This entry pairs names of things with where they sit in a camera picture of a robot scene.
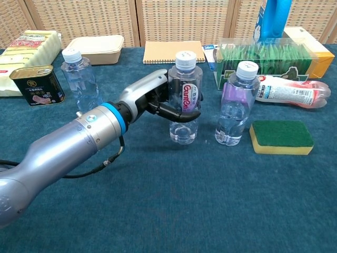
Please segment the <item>black and silver left hand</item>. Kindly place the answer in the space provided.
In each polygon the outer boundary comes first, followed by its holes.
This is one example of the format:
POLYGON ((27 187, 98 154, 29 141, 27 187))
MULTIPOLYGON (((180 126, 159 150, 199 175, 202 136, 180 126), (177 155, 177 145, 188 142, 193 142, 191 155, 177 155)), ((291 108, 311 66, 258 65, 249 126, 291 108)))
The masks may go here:
POLYGON ((122 115, 129 124, 135 122, 144 111, 178 123, 193 121, 201 114, 199 111, 179 112, 165 104, 168 100, 167 70, 160 69, 126 87, 117 107, 122 109, 122 115))

